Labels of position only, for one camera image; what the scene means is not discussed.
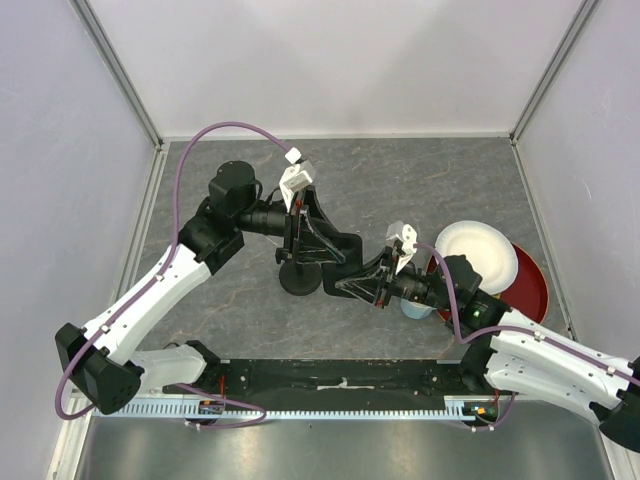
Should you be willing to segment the black smartphone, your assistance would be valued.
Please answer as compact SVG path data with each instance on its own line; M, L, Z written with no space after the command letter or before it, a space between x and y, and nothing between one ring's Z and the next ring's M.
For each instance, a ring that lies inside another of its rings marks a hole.
M329 236L331 243L343 254L343 263L322 265L324 292L333 297L354 299L348 292L337 288L336 283L360 271L363 266L363 242L359 235L338 232Z

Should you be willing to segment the black phone stand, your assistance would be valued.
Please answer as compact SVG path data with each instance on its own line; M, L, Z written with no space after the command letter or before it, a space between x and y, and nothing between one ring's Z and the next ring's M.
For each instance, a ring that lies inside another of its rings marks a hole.
M276 263L280 266L279 282L281 287L294 296L307 296L315 292L322 283L322 269L317 263L301 263L299 259L278 248L275 252Z

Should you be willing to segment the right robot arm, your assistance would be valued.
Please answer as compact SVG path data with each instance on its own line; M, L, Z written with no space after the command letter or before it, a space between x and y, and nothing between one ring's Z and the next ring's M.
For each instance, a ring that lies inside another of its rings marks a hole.
M384 307L393 297L450 314L457 342L468 349L458 368L467 392L486 388L533 396L595 424L616 444L639 449L639 363L579 344L487 294L463 255L433 254L436 266L401 266L386 247L368 263L323 270L329 295Z

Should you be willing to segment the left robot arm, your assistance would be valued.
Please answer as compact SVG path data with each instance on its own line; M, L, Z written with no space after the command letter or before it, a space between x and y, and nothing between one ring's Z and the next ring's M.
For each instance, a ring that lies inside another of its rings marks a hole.
M282 238L276 251L282 288L297 296L313 293L322 283L323 264L346 259L324 234L322 215L308 203L314 177L310 162L293 163L279 181L281 200L272 202L262 199L251 165L223 164L156 266L84 326L67 323L58 330L61 382L72 383L105 415L121 410L142 390L173 384L188 384L198 393L215 389L217 358L201 342L190 341L175 352L141 352L138 346L175 305L244 247L247 232Z

